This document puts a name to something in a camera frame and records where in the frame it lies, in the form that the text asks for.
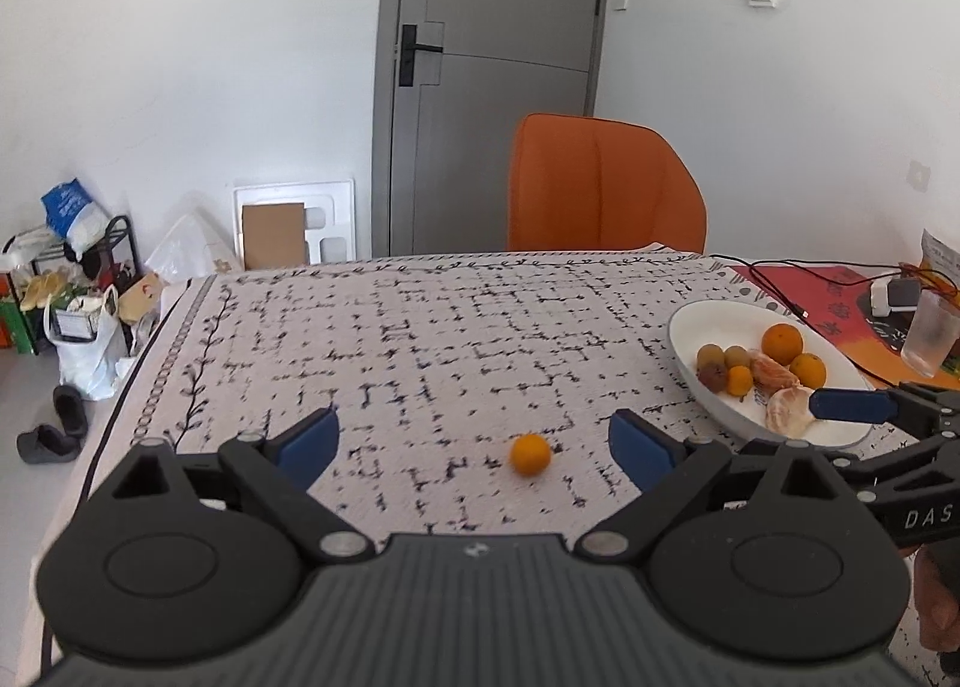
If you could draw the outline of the person's right hand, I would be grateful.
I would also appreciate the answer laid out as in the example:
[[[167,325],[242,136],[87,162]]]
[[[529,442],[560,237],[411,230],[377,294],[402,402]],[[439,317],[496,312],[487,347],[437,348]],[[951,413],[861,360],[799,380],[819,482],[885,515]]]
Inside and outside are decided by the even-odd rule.
[[[913,601],[918,612],[919,643],[929,651],[958,650],[958,598],[942,583],[940,570],[927,547],[901,549],[903,559],[913,559]]]

